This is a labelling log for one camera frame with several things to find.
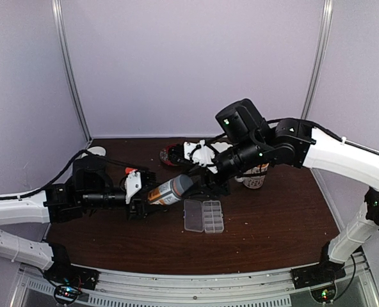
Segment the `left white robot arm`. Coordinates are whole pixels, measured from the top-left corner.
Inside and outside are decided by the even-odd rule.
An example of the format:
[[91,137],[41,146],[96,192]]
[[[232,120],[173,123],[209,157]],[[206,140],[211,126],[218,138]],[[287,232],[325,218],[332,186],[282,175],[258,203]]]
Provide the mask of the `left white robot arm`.
[[145,192],[155,186],[156,174],[143,166],[88,153],[73,158],[65,167],[72,175],[63,184],[51,180],[24,194],[0,195],[0,257],[51,271],[63,284],[70,284],[77,271],[64,246],[25,239],[1,227],[66,223],[102,209],[129,209],[132,216],[141,216],[139,206]]

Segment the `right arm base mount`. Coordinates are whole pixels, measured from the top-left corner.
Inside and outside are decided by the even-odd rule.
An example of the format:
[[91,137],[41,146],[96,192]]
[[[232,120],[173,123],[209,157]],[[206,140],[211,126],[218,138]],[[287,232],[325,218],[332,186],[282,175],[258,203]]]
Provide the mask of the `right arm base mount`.
[[336,281],[344,278],[344,269],[323,270],[318,264],[291,270],[294,288],[308,288],[311,297],[321,304],[331,303],[337,296]]

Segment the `clear plastic pill organizer box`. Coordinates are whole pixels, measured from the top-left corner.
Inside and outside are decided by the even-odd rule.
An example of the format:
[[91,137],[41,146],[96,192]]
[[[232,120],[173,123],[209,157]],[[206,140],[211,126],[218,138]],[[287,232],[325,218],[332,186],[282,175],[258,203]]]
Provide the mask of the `clear plastic pill organizer box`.
[[222,205],[218,200],[185,200],[184,229],[197,233],[223,233]]

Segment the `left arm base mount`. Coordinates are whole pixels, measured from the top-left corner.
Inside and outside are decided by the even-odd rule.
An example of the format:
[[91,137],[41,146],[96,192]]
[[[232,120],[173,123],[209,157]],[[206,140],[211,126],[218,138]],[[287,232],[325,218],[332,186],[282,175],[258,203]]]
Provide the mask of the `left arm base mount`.
[[53,298],[60,305],[70,305],[88,297],[85,290],[95,290],[99,271],[76,265],[53,265],[42,271],[43,277],[53,286]]

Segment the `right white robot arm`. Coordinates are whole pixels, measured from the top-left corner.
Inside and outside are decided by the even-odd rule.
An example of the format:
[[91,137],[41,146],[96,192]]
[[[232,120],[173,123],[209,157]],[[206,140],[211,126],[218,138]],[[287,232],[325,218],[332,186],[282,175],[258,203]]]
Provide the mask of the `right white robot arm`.
[[339,137],[315,122],[297,118],[266,121],[248,98],[228,105],[215,118],[228,143],[184,143],[184,158],[206,169],[208,189],[243,177],[262,164],[321,169],[368,185],[356,216],[324,245],[312,273],[318,282],[328,281],[379,230],[379,151]]

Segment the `grey capped orange label bottle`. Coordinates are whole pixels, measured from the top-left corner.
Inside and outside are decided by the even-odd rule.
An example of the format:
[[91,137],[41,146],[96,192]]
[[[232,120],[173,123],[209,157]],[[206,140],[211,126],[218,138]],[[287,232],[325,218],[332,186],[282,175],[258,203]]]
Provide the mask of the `grey capped orange label bottle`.
[[182,199],[182,195],[193,185],[187,175],[179,175],[159,185],[148,193],[149,205],[172,205]]

